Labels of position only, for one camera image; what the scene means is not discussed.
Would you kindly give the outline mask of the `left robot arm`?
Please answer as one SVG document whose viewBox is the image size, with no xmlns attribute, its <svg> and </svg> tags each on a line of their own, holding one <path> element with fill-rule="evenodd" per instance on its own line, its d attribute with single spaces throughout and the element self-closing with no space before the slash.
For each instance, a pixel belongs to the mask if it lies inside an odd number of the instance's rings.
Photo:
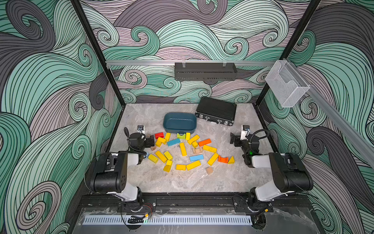
<svg viewBox="0 0 374 234">
<path fill-rule="evenodd" d="M 145 149 L 155 146 L 155 139 L 154 136 L 146 137 L 142 131 L 130 134 L 126 127 L 124 132 L 128 149 L 100 154 L 89 188 L 97 194 L 112 195 L 136 209 L 143 205 L 142 192 L 127 182 L 128 168 L 142 163 L 147 156 Z"/>
</svg>

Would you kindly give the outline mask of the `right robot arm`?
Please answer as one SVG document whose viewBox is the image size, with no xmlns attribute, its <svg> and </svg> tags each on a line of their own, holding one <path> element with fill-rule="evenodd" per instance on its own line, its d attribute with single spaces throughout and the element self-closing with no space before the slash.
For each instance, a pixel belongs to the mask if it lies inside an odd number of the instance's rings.
<svg viewBox="0 0 374 234">
<path fill-rule="evenodd" d="M 267 129 L 253 133 L 243 130 L 240 135 L 230 134 L 230 144 L 242 149 L 243 159 L 248 167 L 270 169 L 272 173 L 269 182 L 252 188 L 248 194 L 247 204 L 254 212 L 267 209 L 275 199 L 292 193 L 311 191 L 314 187 L 310 173 L 297 154 L 260 154 L 260 140 L 269 135 Z"/>
</svg>

